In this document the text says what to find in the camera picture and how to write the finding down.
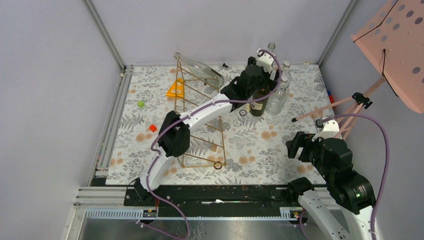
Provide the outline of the dark green wine bottle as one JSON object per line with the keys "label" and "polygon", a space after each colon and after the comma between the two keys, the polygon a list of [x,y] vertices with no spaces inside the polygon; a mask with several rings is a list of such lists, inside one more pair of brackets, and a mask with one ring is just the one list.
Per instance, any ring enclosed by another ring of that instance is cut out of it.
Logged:
{"label": "dark green wine bottle", "polygon": [[[258,89],[257,91],[254,92],[252,99],[257,100],[257,99],[263,98],[263,97],[267,96],[269,93],[270,93],[269,88]],[[265,108],[266,108],[268,99],[269,98],[267,97],[267,98],[264,98],[262,100],[251,102],[250,103],[250,113],[251,113],[251,115],[253,115],[254,117],[262,116],[265,112]]]}

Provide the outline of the clear round silver-cap bottle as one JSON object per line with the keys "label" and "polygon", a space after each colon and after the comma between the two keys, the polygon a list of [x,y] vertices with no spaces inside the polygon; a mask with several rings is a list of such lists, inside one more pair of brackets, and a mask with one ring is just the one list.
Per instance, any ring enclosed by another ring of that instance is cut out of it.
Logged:
{"label": "clear round silver-cap bottle", "polygon": [[291,78],[288,75],[281,77],[281,83],[278,88],[269,98],[265,111],[270,115],[278,115],[282,110],[288,98],[289,85]]}

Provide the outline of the clear tall bottle black label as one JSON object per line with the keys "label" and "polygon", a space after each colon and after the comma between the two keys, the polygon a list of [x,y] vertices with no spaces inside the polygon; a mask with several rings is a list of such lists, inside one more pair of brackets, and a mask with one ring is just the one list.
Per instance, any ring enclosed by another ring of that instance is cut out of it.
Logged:
{"label": "clear tall bottle black label", "polygon": [[267,51],[272,53],[274,56],[275,54],[275,48],[276,48],[276,44],[274,42],[269,42],[267,45]]}

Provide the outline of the clear top wine bottle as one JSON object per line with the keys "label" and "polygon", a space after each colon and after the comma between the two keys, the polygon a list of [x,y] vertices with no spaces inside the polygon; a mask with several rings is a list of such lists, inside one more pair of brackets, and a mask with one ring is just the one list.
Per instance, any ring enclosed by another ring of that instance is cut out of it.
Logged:
{"label": "clear top wine bottle", "polygon": [[225,78],[207,64],[192,60],[179,52],[175,52],[173,57],[180,61],[180,63],[188,68],[192,75],[201,80],[205,85],[209,85],[216,90],[219,90],[223,86]]}

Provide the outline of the clear bottle dark green label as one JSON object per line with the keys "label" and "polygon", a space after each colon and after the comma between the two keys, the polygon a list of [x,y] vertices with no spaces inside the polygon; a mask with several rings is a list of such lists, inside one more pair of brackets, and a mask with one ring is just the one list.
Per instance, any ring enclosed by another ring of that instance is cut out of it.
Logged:
{"label": "clear bottle dark green label", "polygon": [[290,67],[291,67],[291,62],[289,60],[285,60],[281,66],[281,70],[282,70],[281,84],[285,88],[288,88],[292,81]]}

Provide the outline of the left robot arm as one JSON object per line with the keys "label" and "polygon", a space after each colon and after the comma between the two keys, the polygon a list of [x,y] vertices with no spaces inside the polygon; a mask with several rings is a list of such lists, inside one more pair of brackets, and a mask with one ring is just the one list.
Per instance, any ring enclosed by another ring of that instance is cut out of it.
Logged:
{"label": "left robot arm", "polygon": [[254,103],[255,92],[272,88],[275,92],[281,84],[282,68],[275,53],[258,49],[256,57],[250,57],[241,74],[235,77],[215,97],[192,110],[167,113],[150,149],[154,159],[147,170],[134,181],[136,199],[148,206],[157,198],[156,190],[166,170],[175,158],[190,148],[191,133],[212,119],[229,114],[246,104]]}

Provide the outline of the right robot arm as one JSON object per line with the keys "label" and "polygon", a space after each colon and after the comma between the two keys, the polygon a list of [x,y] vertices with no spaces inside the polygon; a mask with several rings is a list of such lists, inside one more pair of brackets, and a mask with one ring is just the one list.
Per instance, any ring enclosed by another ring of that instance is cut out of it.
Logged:
{"label": "right robot arm", "polygon": [[287,156],[311,163],[325,181],[329,195],[342,211],[347,228],[336,220],[321,200],[312,183],[301,177],[287,185],[285,198],[293,206],[301,205],[321,231],[331,240],[373,240],[371,217],[376,197],[371,183],[353,169],[353,153],[342,138],[335,120],[327,121],[319,133],[298,131],[286,142]]}

